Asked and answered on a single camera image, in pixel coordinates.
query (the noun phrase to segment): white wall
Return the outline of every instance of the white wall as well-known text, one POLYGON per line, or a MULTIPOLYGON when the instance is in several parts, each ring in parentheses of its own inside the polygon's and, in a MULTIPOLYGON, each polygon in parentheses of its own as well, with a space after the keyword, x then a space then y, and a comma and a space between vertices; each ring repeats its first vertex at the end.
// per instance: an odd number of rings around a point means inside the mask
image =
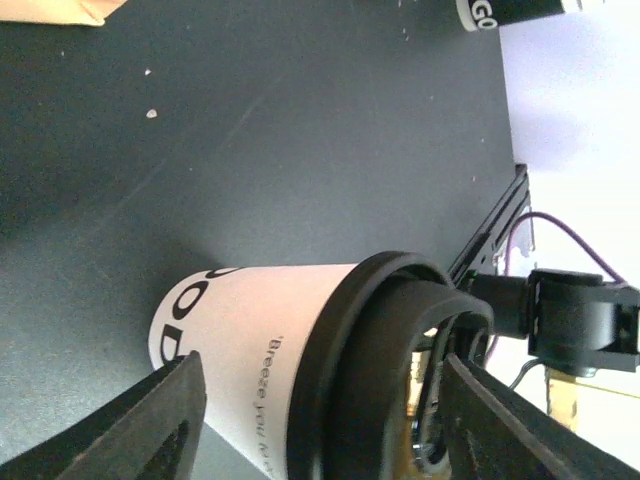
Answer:
MULTIPOLYGON (((516 159, 529 164, 534 209, 559 216, 640 285, 640 2, 501 31, 516 159)), ((598 272, 555 227, 536 223, 544 267, 598 272)), ((526 347, 504 342, 490 364, 511 380, 526 347)), ((598 373, 640 393, 640 373, 598 373)), ((542 369, 519 389, 544 406, 542 369)), ((640 401, 581 391, 578 433, 640 469, 640 401)))

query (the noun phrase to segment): cable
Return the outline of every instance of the cable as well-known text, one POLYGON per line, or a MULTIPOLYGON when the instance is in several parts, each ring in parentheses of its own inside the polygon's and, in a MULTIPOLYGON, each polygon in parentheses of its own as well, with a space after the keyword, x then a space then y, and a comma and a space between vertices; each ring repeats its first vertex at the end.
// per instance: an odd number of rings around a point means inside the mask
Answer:
MULTIPOLYGON (((505 276, 509 275, 509 271, 511 268, 511 245, 513 243, 513 238, 515 236, 515 233, 518 227, 520 227, 520 225, 522 225, 522 223, 524 223, 525 220, 533 219, 533 218, 541 218, 543 220, 546 220, 547 222, 553 223, 556 227, 558 227, 560 230, 562 230, 567 235, 569 235, 569 237, 571 237, 578 245, 580 245, 580 247, 582 247, 582 249, 587 253, 587 255, 589 255, 593 259, 593 261, 596 262, 600 268, 602 268, 602 270, 607 272, 607 274, 611 278, 613 278, 614 282, 618 286, 625 286, 627 284, 627 281, 618 272, 616 272, 613 269, 613 267, 611 267, 611 265, 609 265, 600 255, 598 255, 598 253, 593 248, 591 248, 591 246, 580 235, 578 235, 578 233, 575 230, 573 230, 569 225, 564 223, 562 220, 544 212, 525 213, 520 217, 518 217, 518 219, 515 221, 515 223, 511 227, 511 230, 509 231, 509 235, 507 236, 507 246, 506 246, 506 251, 504 253, 505 276)), ((496 347, 498 346, 498 341, 499 341, 499 337, 495 335, 493 337, 493 340, 491 341, 491 344, 489 345, 489 348, 487 349, 487 354, 485 355, 485 358, 486 358, 485 362, 488 362, 489 359, 491 359, 493 352, 495 352, 496 347)))
POLYGON ((511 385, 509 385, 509 389, 515 390, 516 387, 520 385, 520 382, 522 381, 524 376, 529 373, 529 370, 531 370, 536 365, 542 365, 542 360, 540 360, 539 358, 534 358, 533 360, 529 360, 527 363, 525 363, 520 369, 520 373, 518 374, 516 379, 511 383, 511 385))

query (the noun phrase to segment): cardboard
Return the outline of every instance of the cardboard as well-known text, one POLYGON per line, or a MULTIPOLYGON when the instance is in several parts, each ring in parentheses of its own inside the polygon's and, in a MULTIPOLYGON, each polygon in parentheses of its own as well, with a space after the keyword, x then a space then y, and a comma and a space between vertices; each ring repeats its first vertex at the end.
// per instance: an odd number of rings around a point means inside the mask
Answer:
POLYGON ((0 21, 99 27, 126 0, 0 0, 0 21))

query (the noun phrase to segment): black tabletop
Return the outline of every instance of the black tabletop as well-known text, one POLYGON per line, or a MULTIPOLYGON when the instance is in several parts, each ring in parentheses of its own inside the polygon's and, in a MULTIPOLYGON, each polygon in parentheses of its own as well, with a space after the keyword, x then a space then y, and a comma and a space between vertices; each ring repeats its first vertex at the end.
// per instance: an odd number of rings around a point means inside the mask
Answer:
MULTIPOLYGON (((187 274, 447 268, 514 178, 498 35, 454 0, 129 0, 0 25, 0 74, 0 461, 148 374, 187 274)), ((261 478, 207 430, 214 475, 261 478)))

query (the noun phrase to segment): black cup lid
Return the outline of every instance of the black cup lid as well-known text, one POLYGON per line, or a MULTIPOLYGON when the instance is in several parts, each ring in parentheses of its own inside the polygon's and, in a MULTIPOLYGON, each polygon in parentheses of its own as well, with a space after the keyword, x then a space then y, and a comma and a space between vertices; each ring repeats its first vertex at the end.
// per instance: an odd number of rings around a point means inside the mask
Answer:
POLYGON ((449 286, 397 278, 376 290, 337 367, 325 423, 324 478, 392 478, 406 422, 411 354, 424 332, 462 316, 466 324, 474 317, 490 328, 491 307, 449 286))
POLYGON ((318 316, 296 374, 287 425, 289 479, 324 478, 324 429, 338 362, 363 307, 394 275, 452 285, 424 257, 403 252, 368 258, 338 285, 318 316))

